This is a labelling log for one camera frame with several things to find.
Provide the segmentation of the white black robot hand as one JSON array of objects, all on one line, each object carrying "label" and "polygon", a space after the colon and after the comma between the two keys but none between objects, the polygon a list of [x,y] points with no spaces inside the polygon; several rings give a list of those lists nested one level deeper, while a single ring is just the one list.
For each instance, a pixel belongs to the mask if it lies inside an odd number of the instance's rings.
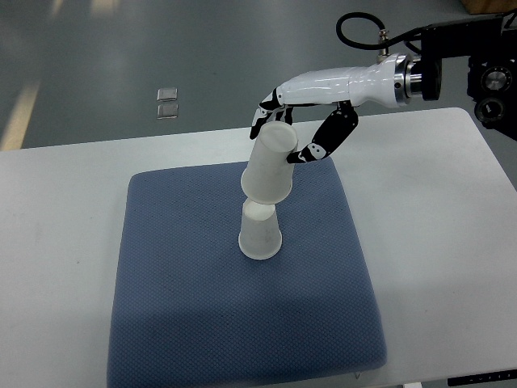
[{"label": "white black robot hand", "polygon": [[421,60],[409,54],[393,54],[369,67],[343,67],[311,71],[276,87],[258,105],[250,138],[255,139],[271,116],[292,123],[297,107],[335,105],[311,142],[287,156],[290,164],[321,160],[330,156],[359,123],[355,109],[366,102],[399,108],[423,94]]}]

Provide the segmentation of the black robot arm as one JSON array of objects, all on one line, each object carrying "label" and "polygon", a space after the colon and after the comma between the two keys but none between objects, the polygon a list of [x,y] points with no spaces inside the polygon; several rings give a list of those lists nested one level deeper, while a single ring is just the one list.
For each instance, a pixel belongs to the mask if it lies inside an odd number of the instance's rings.
[{"label": "black robot arm", "polygon": [[430,24],[419,28],[416,39],[422,97],[439,98],[443,59],[467,57],[467,96],[475,117],[516,139],[516,10]]}]

